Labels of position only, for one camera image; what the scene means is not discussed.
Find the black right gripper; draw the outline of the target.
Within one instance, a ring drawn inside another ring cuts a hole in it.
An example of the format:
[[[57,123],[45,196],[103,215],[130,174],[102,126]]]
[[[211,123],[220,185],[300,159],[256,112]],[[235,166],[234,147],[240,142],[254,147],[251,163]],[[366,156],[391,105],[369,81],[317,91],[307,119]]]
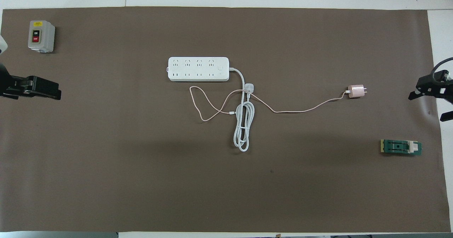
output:
[[[414,100],[422,96],[432,97],[452,97],[453,81],[448,70],[440,70],[434,73],[436,83],[432,82],[431,76],[420,77],[416,83],[415,90],[412,91],[408,99]],[[453,111],[445,112],[440,116],[441,122],[453,120]]]

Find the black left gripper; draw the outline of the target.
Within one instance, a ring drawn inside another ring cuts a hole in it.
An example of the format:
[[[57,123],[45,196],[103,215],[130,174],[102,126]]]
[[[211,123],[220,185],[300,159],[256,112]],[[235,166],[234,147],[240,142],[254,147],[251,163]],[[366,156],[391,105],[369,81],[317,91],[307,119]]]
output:
[[[29,80],[30,90],[57,90],[56,92],[25,91],[23,81]],[[38,76],[11,76],[6,67],[0,64],[0,96],[17,100],[19,97],[44,97],[61,100],[59,84]]]

